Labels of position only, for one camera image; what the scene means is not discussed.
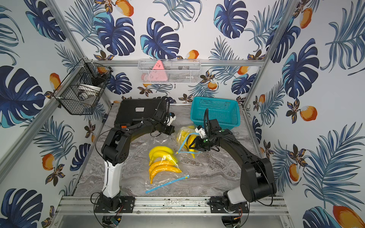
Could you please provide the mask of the yellow banana bunch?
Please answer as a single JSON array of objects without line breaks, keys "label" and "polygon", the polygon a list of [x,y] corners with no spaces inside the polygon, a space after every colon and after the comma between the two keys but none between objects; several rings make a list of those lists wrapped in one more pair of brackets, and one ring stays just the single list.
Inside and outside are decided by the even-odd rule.
[{"label": "yellow banana bunch", "polygon": [[193,141],[197,137],[195,126],[183,126],[177,134],[177,142],[180,145],[176,154],[191,154],[193,159],[198,152],[194,149]]},{"label": "yellow banana bunch", "polygon": [[178,160],[174,151],[166,146],[157,146],[149,152],[149,180],[154,183],[154,178],[161,172],[182,173],[178,167]]}]

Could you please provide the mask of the clear zip-top bag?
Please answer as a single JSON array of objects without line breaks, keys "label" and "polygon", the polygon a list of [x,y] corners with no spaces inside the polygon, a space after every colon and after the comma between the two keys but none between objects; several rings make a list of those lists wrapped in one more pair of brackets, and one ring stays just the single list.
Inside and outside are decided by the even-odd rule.
[{"label": "clear zip-top bag", "polygon": [[177,153],[177,135],[142,136],[131,143],[120,190],[129,196],[183,196],[188,172]]},{"label": "clear zip-top bag", "polygon": [[176,154],[190,154],[193,159],[201,152],[195,149],[195,139],[197,137],[205,138],[207,136],[206,131],[201,126],[194,127],[183,126],[177,134],[177,142],[180,145]]}]

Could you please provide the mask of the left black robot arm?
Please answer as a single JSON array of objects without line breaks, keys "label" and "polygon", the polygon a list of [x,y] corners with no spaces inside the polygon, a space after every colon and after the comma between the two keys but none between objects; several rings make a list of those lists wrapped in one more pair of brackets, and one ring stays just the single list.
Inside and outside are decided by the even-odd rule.
[{"label": "left black robot arm", "polygon": [[129,155],[131,142],[155,131],[171,135],[175,131],[174,120],[168,97],[121,101],[114,127],[108,132],[101,149],[106,164],[104,198],[114,200],[120,194],[121,164]]}]

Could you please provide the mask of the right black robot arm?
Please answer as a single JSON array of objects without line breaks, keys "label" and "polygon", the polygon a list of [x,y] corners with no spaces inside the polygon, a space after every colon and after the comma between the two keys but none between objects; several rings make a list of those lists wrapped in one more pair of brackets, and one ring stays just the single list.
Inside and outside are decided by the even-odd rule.
[{"label": "right black robot arm", "polygon": [[203,116],[205,135],[194,139],[194,149],[200,152],[225,150],[240,167],[240,184],[226,191],[223,198],[228,206],[255,202],[277,193],[272,164],[248,151],[229,129],[222,129],[216,119],[209,118],[207,108]]}]

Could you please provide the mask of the yellow banana bunch on table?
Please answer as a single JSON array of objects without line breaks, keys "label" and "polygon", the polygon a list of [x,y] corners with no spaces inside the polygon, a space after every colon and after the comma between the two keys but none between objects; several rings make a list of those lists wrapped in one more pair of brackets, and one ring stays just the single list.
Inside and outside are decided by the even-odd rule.
[{"label": "yellow banana bunch on table", "polygon": [[154,178],[161,172],[182,173],[178,167],[178,160],[174,151],[166,146],[157,146],[149,152],[149,180],[154,183]]}]

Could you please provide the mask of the clear zip-top bag on table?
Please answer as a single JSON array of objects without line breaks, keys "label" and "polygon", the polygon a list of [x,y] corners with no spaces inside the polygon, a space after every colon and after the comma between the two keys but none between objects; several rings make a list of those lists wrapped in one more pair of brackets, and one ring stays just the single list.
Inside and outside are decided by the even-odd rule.
[{"label": "clear zip-top bag on table", "polygon": [[177,153],[177,135],[142,136],[131,143],[120,190],[129,196],[183,196],[188,172]]}]

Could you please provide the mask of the black plastic tool case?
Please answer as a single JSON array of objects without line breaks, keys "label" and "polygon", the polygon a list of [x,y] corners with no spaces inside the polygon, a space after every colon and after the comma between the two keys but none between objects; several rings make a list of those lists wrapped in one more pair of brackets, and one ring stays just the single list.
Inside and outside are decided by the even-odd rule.
[{"label": "black plastic tool case", "polygon": [[166,99],[127,99],[120,102],[114,122],[116,128],[128,128],[142,120],[163,122],[167,116]]}]

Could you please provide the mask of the teal plastic basket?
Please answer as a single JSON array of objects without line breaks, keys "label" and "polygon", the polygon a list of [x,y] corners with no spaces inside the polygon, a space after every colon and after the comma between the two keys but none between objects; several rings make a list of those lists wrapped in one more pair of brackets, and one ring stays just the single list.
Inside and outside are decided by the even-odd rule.
[{"label": "teal plastic basket", "polygon": [[203,118],[208,108],[209,119],[216,119],[222,129],[240,126],[240,109],[235,100],[195,97],[192,102],[190,119],[195,125],[203,125]]}]

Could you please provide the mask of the pink triangular item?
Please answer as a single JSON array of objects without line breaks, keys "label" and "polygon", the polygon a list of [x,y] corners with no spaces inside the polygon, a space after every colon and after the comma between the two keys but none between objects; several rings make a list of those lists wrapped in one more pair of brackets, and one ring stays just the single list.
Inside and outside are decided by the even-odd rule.
[{"label": "pink triangular item", "polygon": [[151,82],[165,82],[168,80],[167,73],[161,60],[156,62],[148,76],[148,79]]}]

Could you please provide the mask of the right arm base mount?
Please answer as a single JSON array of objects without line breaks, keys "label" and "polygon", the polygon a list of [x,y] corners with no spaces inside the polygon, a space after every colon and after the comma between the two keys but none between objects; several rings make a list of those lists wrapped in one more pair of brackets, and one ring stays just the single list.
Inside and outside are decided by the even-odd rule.
[{"label": "right arm base mount", "polygon": [[211,213],[216,214],[246,214],[250,211],[246,201],[232,204],[227,195],[210,197],[207,204],[210,206]]}]

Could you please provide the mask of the aluminium front rail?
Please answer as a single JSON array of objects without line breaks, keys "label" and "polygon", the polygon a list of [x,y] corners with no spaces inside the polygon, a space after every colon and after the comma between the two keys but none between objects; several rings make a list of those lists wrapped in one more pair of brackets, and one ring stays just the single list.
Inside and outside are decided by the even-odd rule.
[{"label": "aluminium front rail", "polygon": [[260,202],[244,203],[236,209],[219,205],[221,197],[126,197],[120,209],[109,211],[94,205],[90,197],[63,197],[57,215],[127,215],[127,216],[288,216],[281,197],[264,198]]}]

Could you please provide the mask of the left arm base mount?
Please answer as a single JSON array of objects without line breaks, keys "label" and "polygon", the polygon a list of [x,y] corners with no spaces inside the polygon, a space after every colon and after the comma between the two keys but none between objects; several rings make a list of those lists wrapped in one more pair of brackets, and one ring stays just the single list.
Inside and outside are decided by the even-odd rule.
[{"label": "left arm base mount", "polygon": [[135,197],[115,196],[113,198],[101,195],[95,204],[95,213],[132,213],[135,204]]}]

